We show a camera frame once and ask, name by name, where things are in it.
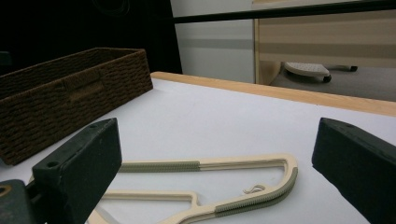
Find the wooden table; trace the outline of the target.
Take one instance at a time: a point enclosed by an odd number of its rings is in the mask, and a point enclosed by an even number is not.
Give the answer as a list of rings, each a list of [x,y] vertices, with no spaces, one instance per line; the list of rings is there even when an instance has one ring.
[[[152,78],[208,88],[238,91],[312,105],[324,105],[353,111],[396,117],[396,103],[314,91],[301,91],[209,77],[153,72]]]

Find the white cabinet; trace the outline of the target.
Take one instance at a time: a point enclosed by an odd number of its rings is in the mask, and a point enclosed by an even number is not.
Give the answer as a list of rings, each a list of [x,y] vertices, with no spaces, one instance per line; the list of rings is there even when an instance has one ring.
[[[171,0],[176,17],[250,10],[253,0]],[[183,23],[176,26],[185,75],[255,81],[253,21]]]

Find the black metal frame bar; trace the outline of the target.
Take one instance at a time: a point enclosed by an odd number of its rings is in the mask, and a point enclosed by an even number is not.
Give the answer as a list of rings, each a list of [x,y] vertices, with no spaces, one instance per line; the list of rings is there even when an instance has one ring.
[[[172,18],[174,24],[212,22],[212,21],[242,21],[253,19],[272,19],[298,16],[331,15],[342,13],[358,13],[366,11],[382,11],[396,9],[396,0],[361,0],[344,3],[315,4],[310,6],[281,7],[236,11],[215,14],[191,15]]]

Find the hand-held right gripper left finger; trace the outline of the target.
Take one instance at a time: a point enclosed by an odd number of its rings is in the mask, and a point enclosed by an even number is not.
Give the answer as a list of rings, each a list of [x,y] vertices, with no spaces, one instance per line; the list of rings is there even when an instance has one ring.
[[[95,122],[33,167],[48,224],[83,224],[120,169],[118,121]]]

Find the light wooden desk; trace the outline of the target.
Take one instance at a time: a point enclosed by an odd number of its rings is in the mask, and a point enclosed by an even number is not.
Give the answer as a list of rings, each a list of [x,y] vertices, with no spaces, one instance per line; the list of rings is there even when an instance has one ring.
[[[255,9],[361,0],[254,0]],[[255,82],[269,85],[284,62],[396,67],[396,9],[254,21]]]

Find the office chair base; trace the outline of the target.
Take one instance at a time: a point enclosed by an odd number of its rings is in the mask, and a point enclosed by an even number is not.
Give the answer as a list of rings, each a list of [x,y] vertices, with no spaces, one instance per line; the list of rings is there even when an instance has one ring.
[[[330,71],[319,63],[283,63],[284,69],[288,75],[295,77],[321,77],[323,83],[329,83],[332,80]]]

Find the cream plastic clothes hanger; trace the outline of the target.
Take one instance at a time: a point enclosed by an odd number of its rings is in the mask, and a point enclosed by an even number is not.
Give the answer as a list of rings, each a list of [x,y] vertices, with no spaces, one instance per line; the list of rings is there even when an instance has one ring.
[[[107,190],[105,200],[142,200],[142,201],[182,201],[189,202],[191,208],[172,215],[160,224],[191,224],[215,217],[226,217],[256,209],[272,206],[283,201],[292,191],[297,176],[297,160],[287,153],[242,156],[228,158],[209,158],[191,160],[156,160],[156,161],[125,161],[122,173],[180,173],[205,172],[220,170],[257,169],[266,167],[282,167],[283,178],[274,187],[257,184],[244,191],[242,196],[217,203],[201,205],[198,194],[186,190]]]

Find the black curtain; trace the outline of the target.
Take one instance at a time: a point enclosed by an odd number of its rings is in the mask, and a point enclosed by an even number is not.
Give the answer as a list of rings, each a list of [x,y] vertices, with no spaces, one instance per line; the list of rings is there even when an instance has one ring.
[[[93,48],[144,49],[181,73],[170,0],[0,0],[0,76]]]

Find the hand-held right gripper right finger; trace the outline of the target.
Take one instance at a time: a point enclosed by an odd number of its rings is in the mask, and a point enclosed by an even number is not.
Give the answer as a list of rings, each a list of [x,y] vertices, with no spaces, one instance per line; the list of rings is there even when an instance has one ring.
[[[396,224],[396,146],[322,118],[311,161],[371,224]]]

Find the brown woven basket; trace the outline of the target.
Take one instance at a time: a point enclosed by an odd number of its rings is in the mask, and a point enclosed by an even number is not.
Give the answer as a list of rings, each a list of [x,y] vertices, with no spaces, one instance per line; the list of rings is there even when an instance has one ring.
[[[143,49],[89,49],[0,76],[0,161],[19,164],[152,88]]]

